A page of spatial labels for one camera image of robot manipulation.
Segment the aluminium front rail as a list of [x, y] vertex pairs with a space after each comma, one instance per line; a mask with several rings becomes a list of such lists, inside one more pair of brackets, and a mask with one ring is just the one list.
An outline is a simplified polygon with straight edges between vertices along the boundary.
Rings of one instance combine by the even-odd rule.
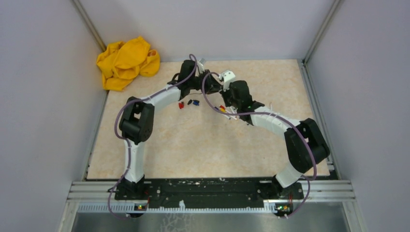
[[139, 197], [111, 181], [73, 182], [67, 202], [81, 213], [268, 213], [287, 214], [300, 203], [344, 203], [356, 197], [347, 180], [303, 180], [282, 193], [267, 179], [150, 179]]

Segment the yellow cap marker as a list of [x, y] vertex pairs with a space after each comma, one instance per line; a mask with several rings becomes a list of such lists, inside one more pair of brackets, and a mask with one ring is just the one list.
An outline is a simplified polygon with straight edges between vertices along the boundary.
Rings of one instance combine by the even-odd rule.
[[224, 113], [225, 116], [227, 116], [227, 117], [229, 117], [229, 118], [231, 118], [231, 119], [233, 119], [233, 120], [237, 120], [237, 117], [234, 116], [234, 115], [232, 115], [232, 113], [229, 112], [229, 111], [227, 111], [226, 109], [220, 108], [220, 111], [221, 111], [222, 113]]

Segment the blue cap marker far left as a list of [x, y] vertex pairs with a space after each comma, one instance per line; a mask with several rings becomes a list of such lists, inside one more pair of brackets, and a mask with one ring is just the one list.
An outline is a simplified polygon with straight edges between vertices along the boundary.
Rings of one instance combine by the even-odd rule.
[[231, 118], [230, 118], [229, 116], [225, 115], [224, 112], [221, 111], [219, 108], [214, 107], [214, 109], [215, 109], [218, 113], [220, 113], [221, 115], [223, 115], [225, 118], [227, 118], [228, 120], [231, 120]]

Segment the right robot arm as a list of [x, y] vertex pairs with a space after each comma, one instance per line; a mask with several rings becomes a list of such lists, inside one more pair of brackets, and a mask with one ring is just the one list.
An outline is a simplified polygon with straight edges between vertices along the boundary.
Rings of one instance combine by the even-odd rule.
[[232, 106], [239, 118], [250, 125], [266, 129], [283, 137], [288, 154], [288, 164], [274, 175], [272, 192], [278, 199], [285, 199], [292, 191], [291, 185], [303, 174], [330, 155], [318, 124], [312, 118], [291, 119], [253, 100], [246, 81], [233, 81], [220, 91], [226, 106]]

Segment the yellow crumpled cloth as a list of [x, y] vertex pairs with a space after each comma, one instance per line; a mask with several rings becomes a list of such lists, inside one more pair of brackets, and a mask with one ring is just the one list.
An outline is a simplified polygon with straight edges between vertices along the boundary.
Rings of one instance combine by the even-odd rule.
[[101, 72], [104, 90], [123, 91], [138, 76], [155, 76], [160, 69], [161, 57], [139, 36], [127, 42], [108, 44], [97, 56], [96, 65]]

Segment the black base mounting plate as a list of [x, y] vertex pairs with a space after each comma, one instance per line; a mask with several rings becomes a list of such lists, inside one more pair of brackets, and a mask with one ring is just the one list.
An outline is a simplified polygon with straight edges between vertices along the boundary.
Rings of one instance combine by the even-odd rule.
[[111, 188], [115, 200], [147, 200], [148, 207], [176, 208], [184, 203], [187, 209], [258, 208], [264, 200], [283, 204], [304, 198], [302, 185], [294, 183], [277, 188], [271, 177], [237, 178], [144, 178], [141, 190]]

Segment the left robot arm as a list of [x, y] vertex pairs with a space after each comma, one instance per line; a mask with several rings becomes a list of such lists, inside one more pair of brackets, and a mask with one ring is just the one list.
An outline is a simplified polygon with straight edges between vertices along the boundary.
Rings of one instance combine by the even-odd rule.
[[206, 95], [217, 93], [223, 86], [204, 68], [205, 60], [185, 60], [180, 72], [160, 91], [142, 99], [130, 97], [121, 118], [116, 119], [126, 147], [126, 167], [119, 187], [133, 200], [144, 196], [144, 148], [153, 132], [154, 116], [168, 105], [188, 96], [192, 90]]

